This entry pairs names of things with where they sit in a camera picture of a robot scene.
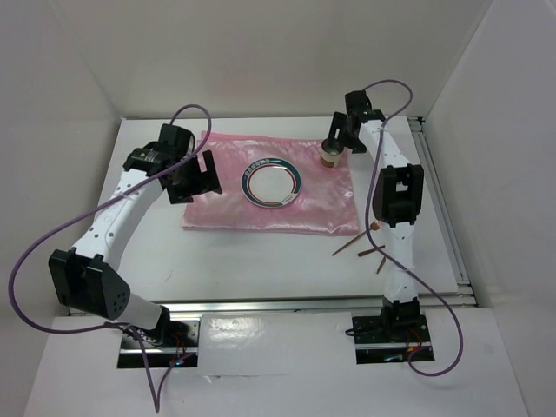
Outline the metal cup brown sleeve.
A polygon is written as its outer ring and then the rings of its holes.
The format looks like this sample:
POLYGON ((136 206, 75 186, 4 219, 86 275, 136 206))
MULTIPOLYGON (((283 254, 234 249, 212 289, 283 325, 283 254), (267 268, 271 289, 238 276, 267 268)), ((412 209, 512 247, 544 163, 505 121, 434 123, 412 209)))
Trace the metal cup brown sleeve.
POLYGON ((327 169, 335 169, 340 164, 343 151, 332 147, 329 140, 325 139, 321 142, 319 153, 321 165, 327 169))

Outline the pink rose satin placemat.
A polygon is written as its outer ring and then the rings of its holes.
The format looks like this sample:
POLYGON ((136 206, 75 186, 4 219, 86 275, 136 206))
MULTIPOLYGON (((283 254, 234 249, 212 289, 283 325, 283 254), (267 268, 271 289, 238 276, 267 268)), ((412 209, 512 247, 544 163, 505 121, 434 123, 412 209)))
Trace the pink rose satin placemat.
POLYGON ((182 228, 358 234, 348 161, 322 165, 320 141, 211 133, 205 148, 222 192, 187 205, 182 228))

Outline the white plate green red rim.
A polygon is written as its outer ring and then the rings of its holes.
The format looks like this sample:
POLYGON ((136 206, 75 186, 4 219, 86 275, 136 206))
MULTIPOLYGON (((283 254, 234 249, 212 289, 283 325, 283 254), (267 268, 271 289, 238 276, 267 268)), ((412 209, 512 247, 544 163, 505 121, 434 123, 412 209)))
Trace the white plate green red rim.
POLYGON ((278 209, 292 203, 301 192, 301 174, 288 161, 264 158, 252 162, 242 174, 241 188, 257 207, 278 209))

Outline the copper knife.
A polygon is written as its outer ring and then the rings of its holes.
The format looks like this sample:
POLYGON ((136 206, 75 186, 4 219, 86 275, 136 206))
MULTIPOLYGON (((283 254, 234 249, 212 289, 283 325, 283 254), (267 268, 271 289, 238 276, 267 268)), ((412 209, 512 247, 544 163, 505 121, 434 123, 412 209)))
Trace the copper knife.
POLYGON ((379 263, 379 266, 377 267, 377 269, 376 269, 376 271, 375 271, 375 273, 376 273, 377 275, 378 275, 378 274, 381 272, 381 270, 384 268, 386 262, 387 262, 387 258, 386 258, 386 256, 383 256, 382 259, 381 259, 381 262, 379 263))

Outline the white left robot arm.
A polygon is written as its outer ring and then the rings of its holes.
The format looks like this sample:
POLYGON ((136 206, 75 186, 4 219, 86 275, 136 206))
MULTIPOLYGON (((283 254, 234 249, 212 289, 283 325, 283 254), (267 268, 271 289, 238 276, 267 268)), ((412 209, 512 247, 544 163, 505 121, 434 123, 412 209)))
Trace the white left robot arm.
POLYGON ((162 194, 172 204, 185 204, 197 195, 221 193, 211 151, 204 151, 199 162, 194 150, 191 131, 164 123, 156 141, 128 155, 108 207, 70 249, 57 249, 49 258, 62 305, 128 323, 153 347, 186 333, 186 326, 172 321, 167 308, 133 294, 118 269, 130 238, 162 194))

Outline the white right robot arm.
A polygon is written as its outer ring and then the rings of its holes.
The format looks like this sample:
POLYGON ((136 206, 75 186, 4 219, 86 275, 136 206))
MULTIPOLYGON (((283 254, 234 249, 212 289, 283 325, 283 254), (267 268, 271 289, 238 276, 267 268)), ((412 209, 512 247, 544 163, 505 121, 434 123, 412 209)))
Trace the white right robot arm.
POLYGON ((355 154, 370 151, 375 176, 367 201, 385 236, 385 260, 394 259, 387 279, 379 322, 362 329, 353 328, 354 336, 381 334, 390 341, 399 340, 420 318, 414 271, 414 225, 421 211, 424 169, 407 159, 386 132, 386 117, 372 107, 363 90, 345 95, 346 111, 333 115, 328 137, 321 143, 321 164, 338 166, 345 149, 355 154))

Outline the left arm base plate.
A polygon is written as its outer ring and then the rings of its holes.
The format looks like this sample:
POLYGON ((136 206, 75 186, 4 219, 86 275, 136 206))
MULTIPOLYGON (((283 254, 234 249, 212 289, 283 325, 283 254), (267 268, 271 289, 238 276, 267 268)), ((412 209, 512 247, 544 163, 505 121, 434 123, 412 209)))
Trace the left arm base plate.
MULTIPOLYGON (((142 330, 142 338, 149 366, 155 369, 198 366, 198 345, 201 330, 199 318, 181 321, 181 326, 164 341, 150 339, 142 330)), ((122 334, 116 367, 118 369, 144 369, 142 350, 139 341, 129 330, 122 334)))

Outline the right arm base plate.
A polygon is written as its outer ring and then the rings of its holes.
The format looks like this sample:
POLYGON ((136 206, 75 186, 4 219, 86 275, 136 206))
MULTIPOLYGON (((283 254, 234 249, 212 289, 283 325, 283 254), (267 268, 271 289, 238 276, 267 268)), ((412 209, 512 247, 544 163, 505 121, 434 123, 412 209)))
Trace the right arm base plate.
POLYGON ((434 350, 427 319, 421 315, 409 328, 385 330, 379 316, 354 316, 352 327, 345 331, 354 340, 355 358, 361 364, 390 364, 434 361, 434 350))

